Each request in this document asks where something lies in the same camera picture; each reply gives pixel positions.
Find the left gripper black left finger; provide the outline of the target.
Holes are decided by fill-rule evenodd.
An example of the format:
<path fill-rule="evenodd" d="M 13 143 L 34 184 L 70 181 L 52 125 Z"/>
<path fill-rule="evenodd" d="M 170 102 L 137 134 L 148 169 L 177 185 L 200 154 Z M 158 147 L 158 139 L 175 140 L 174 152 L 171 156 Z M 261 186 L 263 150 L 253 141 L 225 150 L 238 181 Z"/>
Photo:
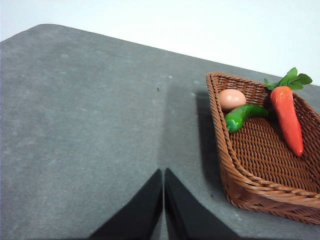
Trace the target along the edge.
<path fill-rule="evenodd" d="M 157 169 L 133 198 L 90 240 L 149 240 L 163 211 L 163 176 Z"/>

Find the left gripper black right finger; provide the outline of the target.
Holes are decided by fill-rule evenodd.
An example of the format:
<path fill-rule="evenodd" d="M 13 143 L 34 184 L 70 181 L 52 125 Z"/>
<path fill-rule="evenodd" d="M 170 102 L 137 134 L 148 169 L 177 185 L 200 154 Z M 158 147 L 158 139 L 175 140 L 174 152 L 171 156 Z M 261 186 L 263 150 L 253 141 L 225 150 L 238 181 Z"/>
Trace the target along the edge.
<path fill-rule="evenodd" d="M 164 207 L 181 240 L 239 240 L 223 221 L 206 209 L 169 169 L 164 174 Z"/>

